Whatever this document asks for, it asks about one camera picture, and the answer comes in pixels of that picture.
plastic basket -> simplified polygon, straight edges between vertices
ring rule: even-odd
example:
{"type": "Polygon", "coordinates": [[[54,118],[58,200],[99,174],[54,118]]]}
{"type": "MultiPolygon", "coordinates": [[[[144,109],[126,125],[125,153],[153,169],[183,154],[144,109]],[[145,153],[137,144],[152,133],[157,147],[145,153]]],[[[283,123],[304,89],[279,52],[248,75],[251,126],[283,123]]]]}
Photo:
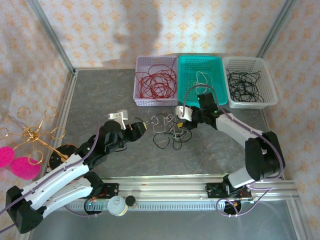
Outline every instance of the plastic basket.
{"type": "Polygon", "coordinates": [[[231,56],[224,57],[222,62],[230,108],[263,109],[266,106],[277,104],[277,93],[265,60],[258,57],[231,56]],[[250,74],[260,72],[260,79],[256,82],[256,87],[259,91],[259,94],[263,97],[264,102],[240,102],[232,100],[230,97],[226,69],[228,69],[231,73],[236,71],[247,72],[250,74]]]}
{"type": "MultiPolygon", "coordinates": [[[[178,59],[177,56],[138,56],[136,58],[135,72],[148,72],[151,66],[153,65],[167,65],[178,74],[177,65],[178,59]]],[[[153,66],[150,70],[150,74],[154,74],[160,70],[167,69],[165,66],[153,66]]],[[[133,99],[137,106],[176,106],[178,105],[177,93],[175,93],[173,98],[138,98],[138,78],[141,78],[143,73],[137,73],[134,76],[134,90],[133,90],[133,99]]]]}
{"type": "MultiPolygon", "coordinates": [[[[211,76],[207,78],[207,84],[212,86],[217,94],[218,102],[223,105],[228,102],[225,75],[222,60],[217,56],[184,55],[179,57],[178,62],[178,100],[183,103],[186,92],[197,84],[197,72],[203,72],[211,76]]],[[[205,84],[206,79],[199,74],[198,83],[205,84]]],[[[205,87],[190,90],[186,105],[199,107],[198,94],[212,92],[205,87]]]]}

gold wire stand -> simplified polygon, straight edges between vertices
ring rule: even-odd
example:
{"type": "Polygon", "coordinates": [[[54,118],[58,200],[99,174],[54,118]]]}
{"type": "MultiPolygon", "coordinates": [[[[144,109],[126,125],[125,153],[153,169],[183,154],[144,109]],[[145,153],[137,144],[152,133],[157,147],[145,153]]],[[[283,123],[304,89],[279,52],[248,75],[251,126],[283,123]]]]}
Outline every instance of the gold wire stand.
{"type": "Polygon", "coordinates": [[[38,142],[41,145],[45,146],[46,148],[50,149],[51,151],[54,151],[56,154],[58,154],[61,157],[62,161],[65,162],[68,159],[67,155],[62,154],[61,152],[59,152],[58,150],[54,149],[49,144],[47,144],[46,142],[44,142],[43,140],[40,139],[40,137],[43,136],[43,135],[51,135],[51,138],[53,138],[55,140],[59,140],[59,139],[62,139],[66,135],[66,129],[63,128],[63,127],[60,127],[60,126],[54,128],[52,131],[49,131],[49,132],[45,132],[45,133],[41,133],[40,132],[41,126],[44,123],[44,121],[46,119],[54,118],[58,114],[58,109],[55,106],[48,107],[44,111],[44,117],[41,120],[41,122],[40,122],[38,127],[37,126],[30,126],[30,124],[29,124],[29,122],[27,120],[27,117],[29,117],[30,114],[31,114],[30,108],[28,108],[28,107],[21,108],[17,112],[16,116],[19,119],[23,119],[25,121],[26,126],[22,127],[22,133],[19,134],[19,133],[9,132],[8,128],[2,127],[2,128],[0,128],[0,132],[3,131],[3,130],[6,130],[7,133],[3,137],[1,137],[0,140],[5,139],[9,135],[21,136],[23,142],[18,144],[17,146],[15,146],[13,148],[13,150],[17,149],[18,147],[22,146],[23,144],[32,143],[32,153],[29,154],[29,156],[28,156],[28,162],[31,165],[40,164],[44,160],[44,153],[35,148],[35,142],[38,142]],[[48,111],[51,112],[52,110],[54,110],[54,114],[49,114],[48,111]],[[62,129],[63,130],[63,134],[60,137],[54,137],[55,132],[58,129],[62,129]],[[40,153],[41,154],[40,161],[37,161],[35,163],[30,161],[31,156],[32,156],[33,153],[40,153]]]}

white bottle cap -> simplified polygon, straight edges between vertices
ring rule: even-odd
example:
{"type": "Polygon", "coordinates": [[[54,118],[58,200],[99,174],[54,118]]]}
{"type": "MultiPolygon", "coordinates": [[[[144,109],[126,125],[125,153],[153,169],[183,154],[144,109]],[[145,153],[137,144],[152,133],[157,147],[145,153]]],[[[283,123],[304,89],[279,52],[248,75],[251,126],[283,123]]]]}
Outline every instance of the white bottle cap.
{"type": "Polygon", "coordinates": [[[113,196],[108,202],[108,211],[115,216],[122,216],[128,210],[126,201],[122,196],[113,196]]]}

pink fabric disc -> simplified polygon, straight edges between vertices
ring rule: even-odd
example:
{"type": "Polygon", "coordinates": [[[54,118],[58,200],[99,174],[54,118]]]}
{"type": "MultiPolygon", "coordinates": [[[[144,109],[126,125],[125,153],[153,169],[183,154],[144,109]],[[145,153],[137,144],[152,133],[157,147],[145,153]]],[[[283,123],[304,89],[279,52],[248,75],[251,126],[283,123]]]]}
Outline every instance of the pink fabric disc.
{"type": "Polygon", "coordinates": [[[0,148],[0,168],[9,165],[15,157],[15,151],[12,147],[4,146],[0,148]]]}
{"type": "MultiPolygon", "coordinates": [[[[36,163],[37,161],[30,158],[30,162],[36,163]]],[[[14,175],[24,180],[34,179],[41,170],[41,164],[31,165],[27,156],[17,157],[12,161],[10,167],[14,175]]]]}

patterned wallpaper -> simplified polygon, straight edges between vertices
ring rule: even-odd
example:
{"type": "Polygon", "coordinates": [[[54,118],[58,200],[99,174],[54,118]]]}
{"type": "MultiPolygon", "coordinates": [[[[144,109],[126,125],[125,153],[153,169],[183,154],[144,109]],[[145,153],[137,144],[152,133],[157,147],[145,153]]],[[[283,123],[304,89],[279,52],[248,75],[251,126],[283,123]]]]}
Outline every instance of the patterned wallpaper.
{"type": "MultiPolygon", "coordinates": [[[[68,71],[46,36],[26,0],[0,1],[0,128],[21,133],[17,111],[29,107],[31,125],[39,124],[46,108],[57,107],[68,71]]],[[[51,130],[54,119],[44,122],[51,130]]],[[[0,132],[0,138],[6,132],[0,132]]],[[[16,146],[21,137],[9,136],[0,147],[16,146]]],[[[16,156],[28,156],[30,145],[17,148],[16,156]]],[[[0,209],[4,208],[6,192],[13,185],[23,188],[29,182],[14,176],[10,167],[0,168],[0,209]]],[[[0,217],[0,229],[12,224],[7,213],[0,217]]],[[[1,234],[13,239],[15,228],[1,234]]]]}
{"type": "Polygon", "coordinates": [[[39,0],[75,68],[139,55],[256,56],[285,0],[39,0]]]}
{"type": "Polygon", "coordinates": [[[314,239],[320,236],[320,4],[299,0],[266,57],[279,102],[265,110],[314,239]]]}

